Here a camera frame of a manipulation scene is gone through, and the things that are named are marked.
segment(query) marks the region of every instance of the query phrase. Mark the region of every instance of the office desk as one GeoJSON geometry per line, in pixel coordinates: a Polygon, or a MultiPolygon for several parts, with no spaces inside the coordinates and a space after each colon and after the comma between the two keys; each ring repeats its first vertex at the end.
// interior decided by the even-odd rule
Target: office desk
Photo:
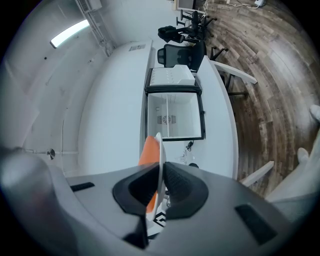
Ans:
{"type": "Polygon", "coordinates": [[[239,153],[234,112],[225,85],[208,56],[204,56],[196,79],[202,87],[205,139],[192,146],[194,162],[200,169],[236,179],[239,153]]]}

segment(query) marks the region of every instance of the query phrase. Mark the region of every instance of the wooden floor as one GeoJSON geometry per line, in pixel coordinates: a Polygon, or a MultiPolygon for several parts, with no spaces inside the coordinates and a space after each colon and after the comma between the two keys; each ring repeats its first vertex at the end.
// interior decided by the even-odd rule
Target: wooden floor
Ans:
{"type": "MultiPolygon", "coordinates": [[[[242,0],[252,4],[252,0],[242,0]]],[[[268,0],[259,9],[233,7],[225,0],[208,0],[207,14],[218,20],[210,24],[211,46],[227,47],[216,61],[254,76],[255,85],[235,78],[233,96],[238,143],[238,179],[268,161],[273,169],[250,188],[268,195],[297,166],[297,149],[310,152],[319,129],[309,113],[320,104],[320,60],[299,22],[281,2],[268,0]]]]}

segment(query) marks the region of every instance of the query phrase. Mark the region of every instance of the black office chair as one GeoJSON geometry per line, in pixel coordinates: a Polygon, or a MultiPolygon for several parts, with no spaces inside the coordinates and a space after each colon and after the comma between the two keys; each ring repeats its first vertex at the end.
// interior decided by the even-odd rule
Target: black office chair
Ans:
{"type": "Polygon", "coordinates": [[[178,26],[183,25],[183,28],[178,28],[177,32],[182,32],[183,34],[187,34],[190,39],[196,39],[196,40],[205,40],[206,33],[208,33],[211,37],[213,35],[208,30],[208,25],[212,21],[216,21],[217,18],[211,18],[209,21],[207,21],[208,16],[203,16],[199,18],[199,14],[197,11],[194,11],[191,16],[187,16],[183,14],[183,10],[180,10],[180,19],[181,21],[183,18],[191,21],[191,27],[186,27],[186,24],[183,22],[178,21],[178,17],[176,18],[176,25],[178,26]]]}
{"type": "MultiPolygon", "coordinates": [[[[228,48],[221,49],[215,55],[211,49],[210,60],[215,61],[223,51],[228,51],[228,48]]],[[[157,59],[158,63],[163,64],[165,68],[187,65],[190,70],[198,71],[205,55],[207,55],[206,44],[204,41],[199,41],[194,46],[165,44],[162,49],[158,50],[157,59]]]]}

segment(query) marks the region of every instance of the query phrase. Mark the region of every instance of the orange object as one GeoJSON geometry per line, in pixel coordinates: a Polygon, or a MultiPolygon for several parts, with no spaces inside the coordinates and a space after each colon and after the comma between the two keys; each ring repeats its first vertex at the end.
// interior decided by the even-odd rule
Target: orange object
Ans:
{"type": "MultiPolygon", "coordinates": [[[[154,137],[148,136],[145,140],[143,151],[140,156],[138,165],[141,166],[145,164],[153,164],[153,163],[159,162],[159,160],[160,160],[160,145],[154,137]]],[[[157,195],[157,192],[154,193],[151,201],[147,205],[146,207],[147,213],[151,213],[152,210],[154,209],[155,203],[156,203],[156,195],[157,195]]]]}

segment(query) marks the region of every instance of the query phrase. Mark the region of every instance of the fluorescent light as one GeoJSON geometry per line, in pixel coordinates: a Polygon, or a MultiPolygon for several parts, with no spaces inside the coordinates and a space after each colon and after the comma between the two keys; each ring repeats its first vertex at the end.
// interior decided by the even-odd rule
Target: fluorescent light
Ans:
{"type": "Polygon", "coordinates": [[[67,40],[69,37],[73,36],[78,31],[86,28],[89,26],[89,22],[85,19],[69,28],[67,28],[65,31],[58,34],[55,38],[53,38],[50,43],[53,45],[54,48],[57,48],[59,45],[61,45],[65,40],[67,40]]]}

